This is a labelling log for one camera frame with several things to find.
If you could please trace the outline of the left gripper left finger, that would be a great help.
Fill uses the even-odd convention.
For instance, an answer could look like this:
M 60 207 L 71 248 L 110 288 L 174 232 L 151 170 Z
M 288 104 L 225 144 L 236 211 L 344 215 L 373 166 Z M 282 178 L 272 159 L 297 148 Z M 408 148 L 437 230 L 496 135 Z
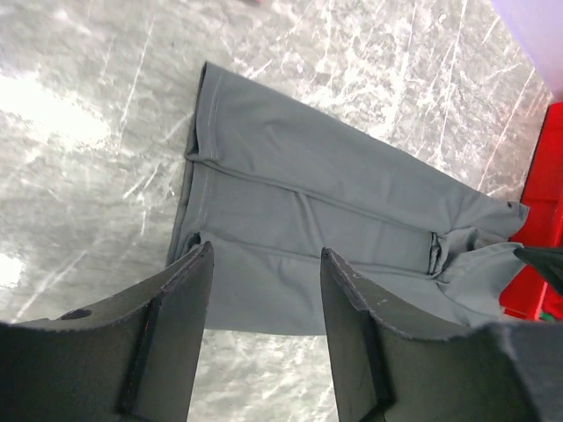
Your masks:
M 213 268 L 202 244 L 102 301 L 2 324 L 2 420 L 186 420 Z

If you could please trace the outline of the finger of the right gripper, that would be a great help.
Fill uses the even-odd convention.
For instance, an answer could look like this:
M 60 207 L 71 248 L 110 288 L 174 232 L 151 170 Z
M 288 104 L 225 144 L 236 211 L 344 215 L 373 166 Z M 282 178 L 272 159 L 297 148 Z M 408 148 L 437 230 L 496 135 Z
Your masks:
M 562 249 L 543 247 L 519 247 L 514 254 L 533 267 L 548 284 L 562 283 Z

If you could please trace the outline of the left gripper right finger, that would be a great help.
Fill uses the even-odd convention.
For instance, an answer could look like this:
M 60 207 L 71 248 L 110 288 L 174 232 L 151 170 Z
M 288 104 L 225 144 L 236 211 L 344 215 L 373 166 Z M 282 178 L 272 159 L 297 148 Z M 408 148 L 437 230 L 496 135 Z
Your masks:
M 340 420 L 561 420 L 560 323 L 453 324 L 330 249 L 320 285 Z

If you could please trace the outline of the dark grey t-shirt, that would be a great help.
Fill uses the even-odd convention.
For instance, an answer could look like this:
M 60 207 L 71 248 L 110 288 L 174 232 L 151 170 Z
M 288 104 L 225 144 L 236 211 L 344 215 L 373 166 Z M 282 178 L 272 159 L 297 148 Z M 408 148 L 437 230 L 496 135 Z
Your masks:
M 280 92 L 201 69 L 167 258 L 211 243 L 210 330 L 322 335 L 320 255 L 465 326 L 501 315 L 529 210 Z

